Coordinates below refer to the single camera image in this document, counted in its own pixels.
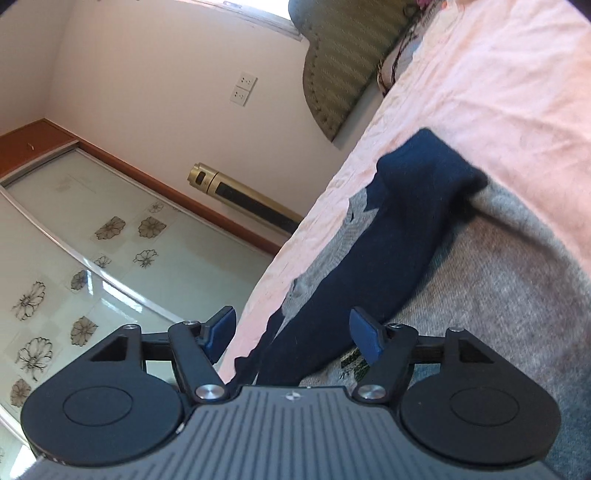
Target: frosted glass panel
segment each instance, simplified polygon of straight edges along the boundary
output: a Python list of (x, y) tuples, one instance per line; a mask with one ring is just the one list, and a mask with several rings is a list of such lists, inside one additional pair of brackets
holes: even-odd
[[(86, 270), (0, 197), (0, 404), (16, 419), (28, 394), (121, 325), (171, 322)], [(167, 362), (148, 372), (172, 380)]]
[(271, 262), (78, 151), (8, 191), (74, 249), (184, 319), (206, 320), (224, 305), (240, 315)]

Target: pink bedsheet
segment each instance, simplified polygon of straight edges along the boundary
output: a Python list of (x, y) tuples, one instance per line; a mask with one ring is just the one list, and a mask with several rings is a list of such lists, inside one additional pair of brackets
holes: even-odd
[(420, 127), (516, 193), (591, 274), (591, 24), (566, 0), (449, 2), (252, 292), (220, 366), (225, 381), (339, 229), (348, 198)]

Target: round black pad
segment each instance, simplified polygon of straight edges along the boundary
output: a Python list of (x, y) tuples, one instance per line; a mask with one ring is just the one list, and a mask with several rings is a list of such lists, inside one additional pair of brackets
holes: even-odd
[(406, 392), (400, 416), (428, 450), (475, 467), (543, 458), (560, 427), (553, 399), (521, 373), (433, 375)]
[(131, 396), (113, 387), (90, 387), (79, 390), (64, 403), (64, 413), (74, 423), (100, 427), (120, 421), (134, 404)]
[(36, 389), (22, 409), (31, 444), (69, 465), (105, 466), (155, 449), (181, 422), (166, 382), (127, 362), (74, 362)]
[(463, 421), (483, 427), (503, 425), (519, 412), (517, 400), (494, 388), (468, 388), (450, 399), (452, 411)]

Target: blue lever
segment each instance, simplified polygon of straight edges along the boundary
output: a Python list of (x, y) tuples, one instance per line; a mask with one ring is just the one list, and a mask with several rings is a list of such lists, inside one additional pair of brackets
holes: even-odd
[(373, 365), (388, 342), (386, 328), (364, 309), (355, 307), (349, 314), (349, 331), (365, 361)]
[(236, 310), (230, 306), (222, 308), (202, 324), (197, 343), (212, 364), (220, 360), (236, 333)]

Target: metal screw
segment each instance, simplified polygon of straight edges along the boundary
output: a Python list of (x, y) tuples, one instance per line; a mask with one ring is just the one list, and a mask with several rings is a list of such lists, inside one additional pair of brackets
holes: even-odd
[(219, 400), (222, 398), (226, 393), (226, 390), (216, 384), (206, 384), (201, 385), (201, 387), (195, 390), (195, 395), (197, 395), (202, 400)]
[(386, 396), (386, 389), (381, 385), (364, 385), (359, 387), (357, 393), (365, 400), (379, 400)]

